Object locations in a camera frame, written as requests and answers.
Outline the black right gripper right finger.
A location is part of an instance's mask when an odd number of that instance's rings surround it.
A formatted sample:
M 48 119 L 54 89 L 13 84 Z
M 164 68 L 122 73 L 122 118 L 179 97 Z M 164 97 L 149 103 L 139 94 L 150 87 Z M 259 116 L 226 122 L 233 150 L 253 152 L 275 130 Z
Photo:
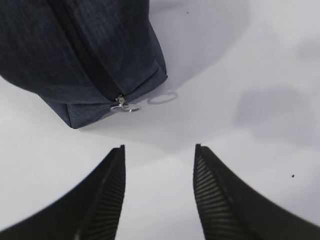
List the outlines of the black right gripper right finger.
M 319 226 L 273 203 L 207 146 L 195 146 L 193 192 L 207 240 L 318 240 Z

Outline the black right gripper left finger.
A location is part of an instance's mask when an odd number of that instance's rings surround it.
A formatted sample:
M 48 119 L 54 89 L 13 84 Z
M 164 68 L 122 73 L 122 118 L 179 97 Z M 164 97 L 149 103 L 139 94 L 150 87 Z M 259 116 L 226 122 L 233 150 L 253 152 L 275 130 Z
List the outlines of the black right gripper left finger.
M 0 232 L 2 240 L 114 240 L 126 188 L 125 147 L 113 148 L 75 188 Z

